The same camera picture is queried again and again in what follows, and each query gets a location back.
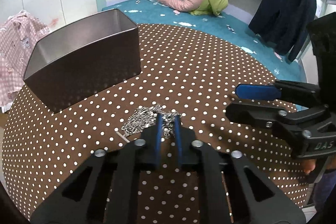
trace pink checkered cloth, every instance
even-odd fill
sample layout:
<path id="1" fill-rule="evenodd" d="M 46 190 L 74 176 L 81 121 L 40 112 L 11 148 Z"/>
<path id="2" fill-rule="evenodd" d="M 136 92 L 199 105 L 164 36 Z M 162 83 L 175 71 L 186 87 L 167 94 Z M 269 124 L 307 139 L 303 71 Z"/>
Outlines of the pink checkered cloth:
<path id="1" fill-rule="evenodd" d="M 47 25 L 24 10 L 0 25 L 0 107 L 3 110 L 11 105 L 24 85 L 23 74 L 36 42 L 48 33 Z"/>

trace brown polka dot tablecloth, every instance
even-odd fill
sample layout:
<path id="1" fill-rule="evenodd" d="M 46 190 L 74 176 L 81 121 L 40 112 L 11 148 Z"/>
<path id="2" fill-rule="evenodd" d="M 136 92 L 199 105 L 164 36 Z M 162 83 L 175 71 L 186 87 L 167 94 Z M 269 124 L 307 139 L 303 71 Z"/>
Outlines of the brown polka dot tablecloth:
<path id="1" fill-rule="evenodd" d="M 52 113 L 24 86 L 9 114 L 3 139 L 3 171 L 11 199 L 29 219 L 34 209 L 98 148 L 120 149 L 121 131 L 139 106 L 160 103 L 182 114 L 184 127 L 220 151 L 242 151 L 298 206 L 308 184 L 300 163 L 270 130 L 227 120 L 225 108 L 239 83 L 267 84 L 275 77 L 237 46 L 190 28 L 142 24 L 142 73 L 59 113 Z M 273 105 L 296 111 L 290 103 Z M 130 140 L 139 135 L 131 135 Z M 142 172 L 138 223 L 197 223 L 194 173 L 176 166 L 174 139 L 162 142 L 161 168 Z"/>

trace screw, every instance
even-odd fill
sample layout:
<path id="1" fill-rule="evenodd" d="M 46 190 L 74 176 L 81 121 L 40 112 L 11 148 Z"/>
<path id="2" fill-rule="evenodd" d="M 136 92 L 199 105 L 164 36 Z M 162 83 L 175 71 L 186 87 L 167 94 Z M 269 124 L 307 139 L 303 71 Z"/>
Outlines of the screw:
<path id="1" fill-rule="evenodd" d="M 145 141 L 144 139 L 136 139 L 136 140 L 134 141 L 134 144 L 135 144 L 136 146 L 144 146 L 144 145 L 146 144 L 146 141 Z"/>
<path id="2" fill-rule="evenodd" d="M 95 152 L 94 152 L 94 155 L 98 158 L 100 157 L 104 157 L 106 155 L 106 151 L 104 149 L 97 149 Z"/>
<path id="3" fill-rule="evenodd" d="M 287 111 L 284 111 L 284 110 L 279 110 L 279 115 L 280 116 L 286 116 L 287 115 Z"/>
<path id="4" fill-rule="evenodd" d="M 240 151 L 235 150 L 231 152 L 231 156 L 234 157 L 235 159 L 239 159 L 243 156 L 243 154 Z"/>
<path id="5" fill-rule="evenodd" d="M 193 147 L 201 147 L 203 145 L 203 142 L 200 141 L 200 140 L 194 140 L 194 141 L 192 141 L 191 145 Z"/>
<path id="6" fill-rule="evenodd" d="M 304 130 L 304 131 L 302 131 L 302 136 L 308 139 L 312 135 L 311 135 L 311 132 L 309 130 Z"/>

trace hanging jacket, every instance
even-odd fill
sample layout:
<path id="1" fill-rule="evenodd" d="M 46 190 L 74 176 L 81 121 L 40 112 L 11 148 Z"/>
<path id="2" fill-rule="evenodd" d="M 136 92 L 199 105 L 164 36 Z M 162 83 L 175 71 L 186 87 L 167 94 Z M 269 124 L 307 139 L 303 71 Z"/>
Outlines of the hanging jacket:
<path id="1" fill-rule="evenodd" d="M 315 13 L 316 0 L 262 0 L 249 28 L 264 41 L 276 44 L 276 53 L 285 55 L 290 51 L 288 59 L 293 62 Z"/>

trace metal tin box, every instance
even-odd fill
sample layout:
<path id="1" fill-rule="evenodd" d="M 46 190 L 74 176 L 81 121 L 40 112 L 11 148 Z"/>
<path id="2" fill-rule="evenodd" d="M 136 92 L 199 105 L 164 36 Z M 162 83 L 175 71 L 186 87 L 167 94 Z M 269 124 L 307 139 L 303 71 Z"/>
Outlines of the metal tin box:
<path id="1" fill-rule="evenodd" d="M 59 112 L 140 73 L 138 27 L 112 9 L 38 41 L 23 80 L 47 107 Z"/>

